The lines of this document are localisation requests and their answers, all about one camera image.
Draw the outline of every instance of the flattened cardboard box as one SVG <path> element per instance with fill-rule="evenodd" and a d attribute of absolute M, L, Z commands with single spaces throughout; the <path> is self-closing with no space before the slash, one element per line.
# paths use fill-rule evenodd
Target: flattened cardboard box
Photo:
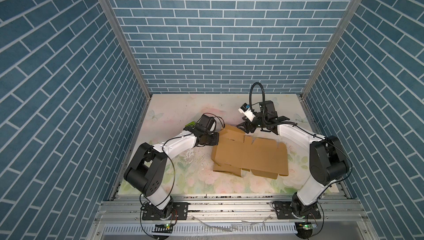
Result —
<path fill-rule="evenodd" d="M 212 149 L 214 171 L 241 176 L 241 169 L 254 175 L 277 179 L 288 175 L 287 147 L 273 139 L 245 136 L 244 131 L 227 125 L 219 132 Z"/>

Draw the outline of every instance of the floral tablecloth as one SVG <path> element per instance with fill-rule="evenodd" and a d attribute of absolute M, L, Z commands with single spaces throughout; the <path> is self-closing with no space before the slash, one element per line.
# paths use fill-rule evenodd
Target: floral tablecloth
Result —
<path fill-rule="evenodd" d="M 261 99 L 259 94 L 252 96 L 253 103 Z M 287 116 L 299 126 L 311 130 L 296 94 L 267 94 L 266 99 L 274 102 L 279 116 Z M 166 141 L 178 135 L 186 124 L 197 121 L 206 112 L 221 116 L 227 125 L 235 126 L 242 122 L 242 114 L 238 109 L 246 102 L 248 94 L 154 94 L 135 147 L 143 142 L 156 144 Z M 242 177 L 213 172 L 212 147 L 194 147 L 172 160 L 176 170 L 172 194 L 293 194 L 299 190 L 310 175 L 309 151 L 274 133 L 257 129 L 250 135 L 275 139 L 287 145 L 289 176 L 268 179 L 243 170 Z M 173 169 L 168 162 L 162 181 L 162 186 L 167 191 L 171 189 L 172 178 Z M 332 192 L 338 192 L 336 186 L 327 190 L 327 193 Z M 118 195 L 139 194 L 138 190 L 122 180 Z"/>

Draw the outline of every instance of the metal rail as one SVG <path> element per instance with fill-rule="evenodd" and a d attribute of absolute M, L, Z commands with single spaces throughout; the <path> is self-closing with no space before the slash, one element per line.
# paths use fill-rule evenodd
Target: metal rail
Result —
<path fill-rule="evenodd" d="M 109 200 L 114 200 L 116 193 L 118 193 L 119 186 L 121 185 L 121 182 L 124 178 L 125 169 L 130 162 L 131 154 L 132 154 L 132 151 L 134 150 L 135 143 L 136 143 L 137 138 L 138 138 L 138 134 L 140 133 L 141 126 L 142 126 L 143 121 L 146 117 L 147 109 L 149 108 L 149 104 L 150 104 L 150 99 L 148 98 L 146 100 L 146 103 L 143 106 L 143 112 L 141 113 L 140 119 L 139 119 L 138 124 L 137 124 L 137 128 L 136 128 L 136 130 L 133 134 L 133 137 L 131 139 L 128 150 L 125 154 L 124 160 L 123 160 L 122 165 L 119 169 L 118 175 L 116 176 L 113 188 L 109 193 Z"/>
<path fill-rule="evenodd" d="M 300 105 L 302 106 L 303 111 L 305 112 L 306 118 L 308 119 L 308 122 L 311 126 L 312 131 L 323 135 L 310 111 L 310 108 L 306 100 L 299 97 L 299 102 L 300 102 Z M 339 190 L 343 191 L 344 195 L 346 195 L 347 198 L 352 198 L 351 193 L 349 192 L 349 189 L 346 185 L 346 181 L 339 182 L 338 186 L 340 186 Z"/>
<path fill-rule="evenodd" d="M 98 0 L 100 6 L 103 9 L 103 12 L 112 27 L 113 32 L 115 33 L 115 36 L 119 42 L 119 45 L 122 48 L 122 51 L 125 54 L 125 57 L 128 60 L 128 63 L 130 64 L 131 69 L 133 70 L 135 77 L 137 78 L 138 83 L 140 84 L 141 89 L 145 93 L 148 100 L 151 98 L 151 93 L 149 91 L 149 88 L 147 87 L 146 82 L 143 79 L 143 76 L 141 75 L 140 68 L 137 65 L 137 62 L 134 58 L 134 54 L 131 52 L 130 46 L 127 42 L 127 39 L 124 36 L 124 33 L 122 32 L 121 26 L 119 25 L 118 19 L 115 16 L 115 13 L 112 9 L 112 6 L 110 5 L 109 0 Z"/>
<path fill-rule="evenodd" d="M 315 83 L 316 79 L 318 78 L 319 74 L 321 73 L 322 69 L 327 63 L 327 60 L 329 59 L 331 53 L 333 52 L 334 48 L 336 47 L 337 43 L 342 37 L 344 30 L 349 25 L 349 22 L 352 19 L 353 15 L 355 14 L 356 10 L 358 9 L 359 4 L 361 4 L 361 1 L 362 0 L 351 0 L 349 4 L 347 5 L 346 10 L 342 18 L 340 19 L 339 24 L 336 27 L 336 30 L 334 31 L 333 35 L 328 41 L 326 48 L 322 52 L 321 58 L 318 60 L 317 65 L 311 74 L 311 77 L 308 79 L 305 87 L 302 89 L 302 92 L 300 93 L 300 96 L 302 96 L 303 99 L 306 98 L 309 91 L 312 89 L 313 84 Z"/>
<path fill-rule="evenodd" d="M 270 216 L 269 221 L 299 222 L 304 220 L 278 220 L 271 202 L 275 200 L 291 201 L 290 196 L 267 196 L 256 198 L 190 198 L 175 197 L 175 201 L 189 203 L 187 221 L 196 223 L 194 217 L 204 222 L 240 222 L 263 221 Z M 368 221 L 365 211 L 357 199 L 321 199 L 326 221 Z M 114 201 L 103 201 L 95 224 L 107 223 L 139 223 L 140 203 L 137 198 Z"/>

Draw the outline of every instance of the blue brick wallpaper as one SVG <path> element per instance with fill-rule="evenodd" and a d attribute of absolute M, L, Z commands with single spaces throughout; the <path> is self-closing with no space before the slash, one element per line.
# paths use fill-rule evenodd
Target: blue brick wallpaper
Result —
<path fill-rule="evenodd" d="M 363 0 L 307 103 L 381 239 L 424 239 L 424 0 Z"/>
<path fill-rule="evenodd" d="M 86 237 L 145 101 L 97 0 L 0 0 L 0 239 Z"/>
<path fill-rule="evenodd" d="M 300 93 L 350 0 L 110 0 L 153 93 Z"/>

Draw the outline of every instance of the green object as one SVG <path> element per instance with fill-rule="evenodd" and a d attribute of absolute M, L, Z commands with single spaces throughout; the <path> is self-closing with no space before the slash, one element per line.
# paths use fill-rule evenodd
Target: green object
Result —
<path fill-rule="evenodd" d="M 305 230 L 312 230 L 314 228 L 316 228 L 316 224 L 310 223 L 310 224 L 301 224 L 301 226 L 303 227 L 303 229 Z"/>
<path fill-rule="evenodd" d="M 185 127 L 194 126 L 194 125 L 196 125 L 196 122 L 195 121 L 192 121 L 192 122 L 188 123 Z"/>

